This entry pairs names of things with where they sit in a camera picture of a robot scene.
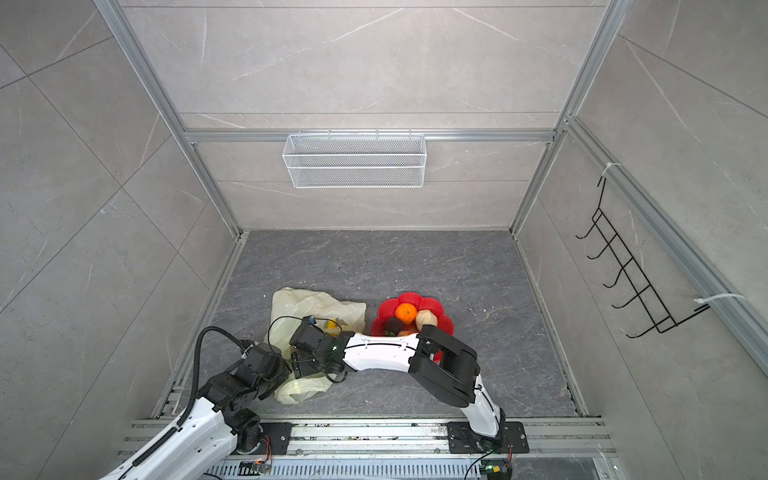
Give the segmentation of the yellowish plastic bag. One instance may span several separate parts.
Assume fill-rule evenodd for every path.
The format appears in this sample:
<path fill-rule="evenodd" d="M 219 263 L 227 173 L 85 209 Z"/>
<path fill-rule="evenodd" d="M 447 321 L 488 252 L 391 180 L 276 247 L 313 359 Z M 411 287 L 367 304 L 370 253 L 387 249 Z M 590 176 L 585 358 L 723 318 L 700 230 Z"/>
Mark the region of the yellowish plastic bag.
<path fill-rule="evenodd" d="M 323 330 L 326 330 L 325 320 L 333 319 L 342 331 L 363 333 L 365 313 L 366 304 L 363 302 L 339 301 L 326 292 L 285 287 L 273 294 L 271 319 L 274 323 L 265 340 L 278 348 L 286 361 L 290 361 L 292 348 L 289 341 L 303 317 L 314 317 Z M 274 397 L 283 405 L 298 405 L 327 391 L 331 385 L 332 382 L 322 373 L 299 379 L 291 373 L 277 388 Z"/>

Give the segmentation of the dark brown fake fruit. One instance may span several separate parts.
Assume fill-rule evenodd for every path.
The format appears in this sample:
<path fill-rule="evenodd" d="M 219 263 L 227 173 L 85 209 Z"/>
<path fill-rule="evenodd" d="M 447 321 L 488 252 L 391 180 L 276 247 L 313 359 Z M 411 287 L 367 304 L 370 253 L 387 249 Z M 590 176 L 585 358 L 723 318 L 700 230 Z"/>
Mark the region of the dark brown fake fruit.
<path fill-rule="evenodd" d="M 398 336 L 405 327 L 405 324 L 397 317 L 390 317 L 384 323 L 385 336 Z"/>

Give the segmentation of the red flower-shaped plate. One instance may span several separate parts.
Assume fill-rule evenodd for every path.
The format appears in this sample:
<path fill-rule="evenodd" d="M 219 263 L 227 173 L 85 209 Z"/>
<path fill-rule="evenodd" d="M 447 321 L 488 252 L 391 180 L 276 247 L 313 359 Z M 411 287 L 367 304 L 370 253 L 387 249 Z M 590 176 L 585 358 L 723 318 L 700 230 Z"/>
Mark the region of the red flower-shaped plate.
<path fill-rule="evenodd" d="M 432 311 L 438 317 L 438 325 L 425 326 L 417 334 L 409 336 L 385 336 L 384 323 L 388 318 L 395 317 L 395 309 L 400 303 L 413 304 L 418 311 L 425 309 Z M 404 328 L 417 329 L 414 322 L 405 325 Z M 444 313 L 443 305 L 434 298 L 407 292 L 397 298 L 388 299 L 379 307 L 378 316 L 370 327 L 370 335 L 383 337 L 384 346 L 370 345 L 367 350 L 368 353 L 382 354 L 383 357 L 361 359 L 356 369 L 407 372 L 409 361 L 416 354 L 428 356 L 433 362 L 441 365 L 448 364 L 463 354 L 457 340 L 448 340 L 448 336 L 452 336 L 454 331 L 453 321 Z"/>

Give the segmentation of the orange fake fruit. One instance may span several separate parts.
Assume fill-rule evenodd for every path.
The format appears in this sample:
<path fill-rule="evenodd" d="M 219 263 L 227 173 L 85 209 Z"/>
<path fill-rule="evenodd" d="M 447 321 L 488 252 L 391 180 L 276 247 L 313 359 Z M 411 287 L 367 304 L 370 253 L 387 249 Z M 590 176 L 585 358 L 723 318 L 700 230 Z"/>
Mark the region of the orange fake fruit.
<path fill-rule="evenodd" d="M 418 309 L 410 303 L 400 303 L 395 309 L 395 317 L 404 325 L 412 324 L 418 316 Z"/>

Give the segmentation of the beige fake potato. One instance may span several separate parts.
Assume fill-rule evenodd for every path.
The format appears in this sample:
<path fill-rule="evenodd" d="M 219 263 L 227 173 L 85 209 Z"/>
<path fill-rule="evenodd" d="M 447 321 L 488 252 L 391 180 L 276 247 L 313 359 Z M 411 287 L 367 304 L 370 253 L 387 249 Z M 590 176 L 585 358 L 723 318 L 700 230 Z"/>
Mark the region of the beige fake potato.
<path fill-rule="evenodd" d="M 437 326 L 438 317 L 430 310 L 419 310 L 416 314 L 414 323 L 418 331 L 421 331 L 425 326 Z"/>

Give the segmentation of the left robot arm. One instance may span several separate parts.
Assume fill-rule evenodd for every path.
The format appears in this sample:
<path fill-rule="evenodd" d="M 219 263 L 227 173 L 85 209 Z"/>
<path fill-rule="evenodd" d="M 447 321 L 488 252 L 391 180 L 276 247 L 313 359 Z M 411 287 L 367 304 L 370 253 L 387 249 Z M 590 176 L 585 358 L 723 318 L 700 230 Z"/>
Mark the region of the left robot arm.
<path fill-rule="evenodd" d="M 197 479 L 232 453 L 269 453 L 250 404 L 274 392 L 289 367 L 269 344 L 249 346 L 233 367 L 211 377 L 193 403 L 107 479 Z"/>

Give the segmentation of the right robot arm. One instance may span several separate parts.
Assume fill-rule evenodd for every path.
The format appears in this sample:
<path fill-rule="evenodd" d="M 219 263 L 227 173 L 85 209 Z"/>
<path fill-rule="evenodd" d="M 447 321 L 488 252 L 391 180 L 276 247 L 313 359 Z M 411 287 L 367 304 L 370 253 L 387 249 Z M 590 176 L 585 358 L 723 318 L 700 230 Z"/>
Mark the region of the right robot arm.
<path fill-rule="evenodd" d="M 289 345 L 298 378 L 323 373 L 338 383 L 352 371 L 405 372 L 434 398 L 460 409 L 480 445 L 503 443 L 505 415 L 485 388 L 476 351 L 436 326 L 402 337 L 352 331 L 333 336 L 304 322 Z"/>

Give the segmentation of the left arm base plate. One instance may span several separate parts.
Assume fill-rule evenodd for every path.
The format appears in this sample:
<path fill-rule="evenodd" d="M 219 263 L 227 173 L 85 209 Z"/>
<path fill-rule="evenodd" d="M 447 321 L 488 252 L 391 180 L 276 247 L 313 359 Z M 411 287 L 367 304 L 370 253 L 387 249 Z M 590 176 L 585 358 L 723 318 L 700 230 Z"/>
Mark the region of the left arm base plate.
<path fill-rule="evenodd" d="M 291 439 L 293 424 L 290 422 L 267 422 L 260 424 L 262 433 L 259 438 L 258 448 L 254 454 L 265 458 L 267 450 L 271 456 L 286 455 Z"/>

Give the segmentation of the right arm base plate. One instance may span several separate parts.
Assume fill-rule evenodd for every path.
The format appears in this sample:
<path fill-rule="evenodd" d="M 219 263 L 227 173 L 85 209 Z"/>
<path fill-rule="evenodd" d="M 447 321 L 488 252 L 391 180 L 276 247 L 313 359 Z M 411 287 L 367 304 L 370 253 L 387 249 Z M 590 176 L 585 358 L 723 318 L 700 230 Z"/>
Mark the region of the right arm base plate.
<path fill-rule="evenodd" d="M 446 424 L 448 449 L 451 454 L 498 454 L 529 453 L 527 434 L 520 422 L 505 422 L 495 437 L 474 432 L 468 422 Z"/>

